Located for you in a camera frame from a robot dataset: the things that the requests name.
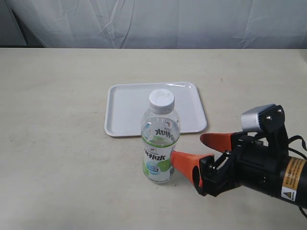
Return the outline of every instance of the plastic bottle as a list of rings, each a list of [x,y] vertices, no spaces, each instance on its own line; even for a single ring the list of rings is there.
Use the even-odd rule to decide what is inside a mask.
[[[143,172],[157,184],[167,182],[174,174],[170,155],[180,136],[180,119],[174,107],[172,92],[154,90],[149,95],[149,109],[141,121]]]

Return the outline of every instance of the white tray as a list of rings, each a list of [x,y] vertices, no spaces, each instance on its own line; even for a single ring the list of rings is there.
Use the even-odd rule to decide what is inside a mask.
[[[149,94],[155,89],[170,90],[181,120],[181,133],[201,132],[207,120],[194,84],[163,82],[120,84],[109,89],[105,132],[112,137],[140,136],[141,118],[149,107]]]

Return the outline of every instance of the white backdrop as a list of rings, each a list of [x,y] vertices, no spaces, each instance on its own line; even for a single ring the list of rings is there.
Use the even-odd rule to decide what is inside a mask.
[[[46,47],[307,48],[307,0],[7,0]]]

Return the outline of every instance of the table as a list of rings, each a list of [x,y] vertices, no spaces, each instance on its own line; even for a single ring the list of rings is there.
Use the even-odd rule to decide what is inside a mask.
[[[207,132],[281,104],[289,136],[307,138],[306,50],[0,49],[0,229],[305,230],[297,207],[248,188],[202,197],[178,172],[142,173],[140,138],[104,132],[114,84],[190,81]],[[200,133],[177,150],[212,152]],[[294,148],[301,150],[300,144]]]

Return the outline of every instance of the black cable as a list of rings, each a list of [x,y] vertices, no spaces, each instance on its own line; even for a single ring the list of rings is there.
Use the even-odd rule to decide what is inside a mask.
[[[289,139],[289,144],[292,143],[292,142],[295,141],[295,140],[301,140],[301,141],[302,141],[302,147],[303,147],[303,149],[304,149],[305,151],[307,151],[306,142],[305,142],[305,140],[304,140],[301,136],[299,136],[299,135],[291,137],[291,138]],[[303,153],[301,153],[301,152],[299,152],[299,151],[297,151],[297,150],[295,150],[295,149],[293,149],[293,148],[288,148],[288,149],[289,149],[290,151],[296,153],[297,155],[299,155],[299,156],[302,157],[303,159],[307,160],[307,157],[306,157]],[[303,208],[302,208],[302,207],[298,207],[298,209],[299,209],[299,211],[302,213],[302,215],[307,219],[307,213],[303,210]]]

